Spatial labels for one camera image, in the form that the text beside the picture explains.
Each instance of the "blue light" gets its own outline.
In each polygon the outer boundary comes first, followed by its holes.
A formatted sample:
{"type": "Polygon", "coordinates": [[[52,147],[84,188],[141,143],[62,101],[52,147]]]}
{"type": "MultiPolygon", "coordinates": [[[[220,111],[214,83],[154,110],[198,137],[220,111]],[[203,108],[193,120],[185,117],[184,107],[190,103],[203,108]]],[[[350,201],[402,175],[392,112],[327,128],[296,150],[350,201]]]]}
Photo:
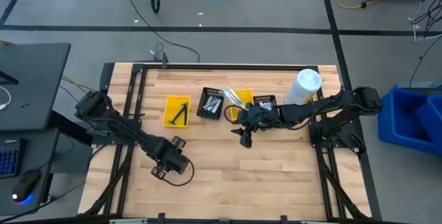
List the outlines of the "blue light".
{"type": "Polygon", "coordinates": [[[26,205],[28,203],[30,203],[32,201],[32,199],[34,198],[33,194],[30,194],[26,199],[24,199],[23,201],[19,202],[19,205],[26,205]]]}

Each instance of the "black desk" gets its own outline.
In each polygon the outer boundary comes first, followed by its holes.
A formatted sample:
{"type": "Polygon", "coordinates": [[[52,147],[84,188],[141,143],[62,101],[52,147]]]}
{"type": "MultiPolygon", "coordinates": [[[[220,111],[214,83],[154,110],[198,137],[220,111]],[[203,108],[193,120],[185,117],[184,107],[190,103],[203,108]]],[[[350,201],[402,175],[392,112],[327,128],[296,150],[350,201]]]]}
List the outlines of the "black desk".
{"type": "MultiPolygon", "coordinates": [[[[70,50],[70,44],[26,44],[0,47],[0,70],[17,80],[18,85],[4,86],[11,103],[0,112],[0,138],[25,138],[20,174],[37,169],[54,156],[60,133],[88,147],[92,136],[85,128],[53,111],[52,106],[70,50]]],[[[0,95],[3,102],[6,95],[0,95]]],[[[40,169],[41,177],[27,203],[12,200],[11,192],[18,177],[0,179],[0,216],[26,212],[39,206],[48,193],[51,162],[40,169]]]]}
{"type": "MultiPolygon", "coordinates": [[[[41,131],[21,131],[8,134],[7,139],[26,139],[25,152],[20,172],[29,169],[38,169],[45,162],[52,160],[59,138],[58,129],[41,131]]],[[[16,203],[12,199],[12,188],[17,184],[19,177],[0,180],[0,216],[20,214],[39,206],[44,197],[46,181],[49,177],[51,162],[40,169],[41,178],[35,186],[31,197],[24,202],[16,203]]]]}

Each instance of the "computer mouse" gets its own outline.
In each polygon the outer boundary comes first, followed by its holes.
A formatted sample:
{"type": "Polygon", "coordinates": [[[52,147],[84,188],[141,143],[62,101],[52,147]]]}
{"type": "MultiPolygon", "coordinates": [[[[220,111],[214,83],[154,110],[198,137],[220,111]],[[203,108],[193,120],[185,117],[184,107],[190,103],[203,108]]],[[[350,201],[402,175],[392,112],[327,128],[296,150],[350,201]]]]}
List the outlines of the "computer mouse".
{"type": "Polygon", "coordinates": [[[38,169],[30,169],[25,171],[19,178],[19,182],[12,190],[12,199],[16,202],[21,202],[27,199],[27,197],[34,190],[35,185],[40,178],[40,172],[38,169]]]}

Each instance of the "black basket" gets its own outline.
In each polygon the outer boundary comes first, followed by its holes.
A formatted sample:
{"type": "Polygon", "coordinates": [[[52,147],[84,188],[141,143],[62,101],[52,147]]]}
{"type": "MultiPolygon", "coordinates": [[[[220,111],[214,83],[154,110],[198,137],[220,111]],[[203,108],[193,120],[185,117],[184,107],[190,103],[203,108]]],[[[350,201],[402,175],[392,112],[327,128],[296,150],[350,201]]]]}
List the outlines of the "black basket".
{"type": "Polygon", "coordinates": [[[259,106],[259,103],[268,103],[270,102],[272,106],[276,106],[276,98],[275,95],[263,95],[263,96],[255,96],[253,97],[253,102],[255,105],[259,106]]]}
{"type": "Polygon", "coordinates": [[[201,118],[219,120],[221,117],[222,103],[224,103],[224,97],[221,95],[221,90],[205,87],[202,89],[200,105],[198,106],[198,111],[196,112],[196,115],[200,116],[201,118]],[[209,96],[213,96],[221,100],[221,103],[218,106],[218,109],[216,109],[215,113],[203,109],[203,106],[206,104],[209,96]]]}

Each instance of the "wooden table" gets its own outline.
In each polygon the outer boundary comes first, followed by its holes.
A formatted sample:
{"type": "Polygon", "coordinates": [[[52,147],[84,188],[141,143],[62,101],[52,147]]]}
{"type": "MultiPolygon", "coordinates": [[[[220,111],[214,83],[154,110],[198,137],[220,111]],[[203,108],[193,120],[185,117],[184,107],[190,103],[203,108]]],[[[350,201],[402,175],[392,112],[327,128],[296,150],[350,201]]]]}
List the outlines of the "wooden table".
{"type": "MultiPolygon", "coordinates": [[[[108,95],[122,112],[131,74],[131,63],[116,64],[108,95]]],[[[318,66],[325,97],[340,88],[335,66],[318,66]]],[[[230,218],[278,220],[326,220],[315,150],[308,129],[283,129],[253,133],[253,147],[245,149],[238,128],[220,120],[196,115],[202,88],[252,88],[253,95],[275,95],[277,103],[291,86],[298,71],[255,71],[217,69],[149,69],[141,113],[143,131],[169,140],[179,136],[187,141],[184,155],[195,165],[195,178],[184,187],[172,187],[151,175],[154,162],[136,147],[133,154],[124,217],[230,218]],[[189,126],[185,129],[162,126],[167,95],[191,96],[189,126]]],[[[136,94],[132,99],[135,106],[136,94]]],[[[100,151],[90,164],[79,212],[87,210],[108,184],[115,146],[100,151]]],[[[343,189],[366,215],[370,215],[358,157],[349,149],[335,149],[343,189]]],[[[190,169],[166,178],[175,183],[189,179],[190,169]]],[[[331,189],[334,215],[336,197],[331,189]]],[[[119,187],[115,190],[116,209],[119,187]]]]}

